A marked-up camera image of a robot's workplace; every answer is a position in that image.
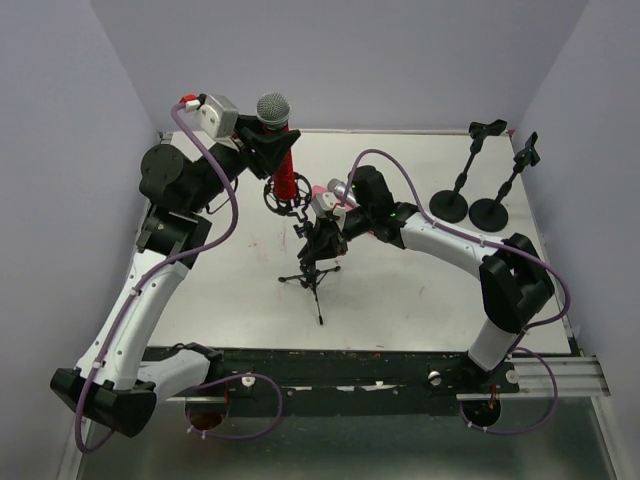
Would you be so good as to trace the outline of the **black tripod microphone stand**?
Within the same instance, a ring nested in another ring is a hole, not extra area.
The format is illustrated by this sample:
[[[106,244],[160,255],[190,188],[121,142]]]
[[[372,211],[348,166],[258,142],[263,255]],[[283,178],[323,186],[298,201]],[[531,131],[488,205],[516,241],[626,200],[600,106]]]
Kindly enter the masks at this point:
[[[271,177],[263,190],[263,200],[267,208],[282,217],[297,220],[294,231],[305,244],[297,254],[298,274],[280,276],[280,283],[297,281],[314,297],[320,326],[324,325],[321,313],[318,287],[329,273],[337,273],[340,266],[319,269],[317,263],[340,256],[346,252],[346,243],[341,227],[346,220],[346,210],[338,204],[331,192],[313,193],[306,177],[293,173],[292,180]]]

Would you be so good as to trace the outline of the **red glitter microphone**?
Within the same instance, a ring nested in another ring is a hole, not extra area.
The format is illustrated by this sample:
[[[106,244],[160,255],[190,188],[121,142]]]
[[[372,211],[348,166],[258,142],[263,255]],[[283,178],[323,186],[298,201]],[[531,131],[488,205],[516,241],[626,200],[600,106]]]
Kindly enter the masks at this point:
[[[291,108],[286,97],[278,92],[264,94],[257,102],[257,118],[265,131],[281,133],[289,131]],[[291,150],[288,150],[284,161],[274,174],[274,194],[279,201],[292,200],[297,194]]]

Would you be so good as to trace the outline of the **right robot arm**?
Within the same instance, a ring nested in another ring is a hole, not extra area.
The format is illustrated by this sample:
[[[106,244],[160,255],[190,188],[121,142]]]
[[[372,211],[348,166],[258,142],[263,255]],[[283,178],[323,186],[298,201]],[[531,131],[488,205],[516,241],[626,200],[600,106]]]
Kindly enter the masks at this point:
[[[373,166],[357,168],[352,186],[357,205],[351,210],[339,206],[331,193],[313,198],[316,219],[299,229],[306,240],[298,254],[304,279],[316,285],[317,262],[344,255],[349,241],[365,233],[458,267],[479,280],[486,314],[467,356],[477,369],[494,370],[555,293],[530,239],[514,234],[491,247],[472,242],[468,232],[455,235],[443,225],[435,227],[416,205],[395,201]]]

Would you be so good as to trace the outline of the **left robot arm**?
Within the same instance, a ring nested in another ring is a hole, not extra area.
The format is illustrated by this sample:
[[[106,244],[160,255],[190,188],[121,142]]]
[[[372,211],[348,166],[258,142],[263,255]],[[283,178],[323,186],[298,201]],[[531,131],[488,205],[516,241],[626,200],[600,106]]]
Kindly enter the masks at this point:
[[[270,179],[283,165],[300,132],[268,130],[254,116],[240,116],[230,144],[215,143],[190,160],[172,144],[151,147],[141,161],[140,192],[149,208],[136,241],[130,270],[112,311],[95,340],[73,368],[59,368],[51,390],[75,414],[74,434],[81,442],[85,418],[127,437],[139,434],[156,406],[204,384],[218,352],[191,343],[171,356],[144,366],[151,334],[198,255],[226,241],[233,226],[208,239],[205,207],[243,172]]]

